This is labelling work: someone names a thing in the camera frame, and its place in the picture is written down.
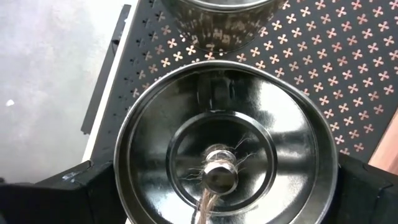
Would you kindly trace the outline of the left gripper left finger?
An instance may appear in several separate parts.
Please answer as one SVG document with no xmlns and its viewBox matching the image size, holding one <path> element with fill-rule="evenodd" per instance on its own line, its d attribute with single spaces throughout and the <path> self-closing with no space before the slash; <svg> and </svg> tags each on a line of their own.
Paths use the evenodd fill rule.
<svg viewBox="0 0 398 224">
<path fill-rule="evenodd" d="M 86 161 L 38 183 L 1 183 L 1 223 L 125 223 L 111 161 Z"/>
</svg>

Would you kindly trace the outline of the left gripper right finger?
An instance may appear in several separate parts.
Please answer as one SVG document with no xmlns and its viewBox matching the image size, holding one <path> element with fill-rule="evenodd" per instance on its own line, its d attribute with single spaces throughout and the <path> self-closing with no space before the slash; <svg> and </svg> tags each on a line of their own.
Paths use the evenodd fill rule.
<svg viewBox="0 0 398 224">
<path fill-rule="evenodd" d="M 397 224 L 397 176 L 339 155 L 336 191 L 324 224 Z"/>
</svg>

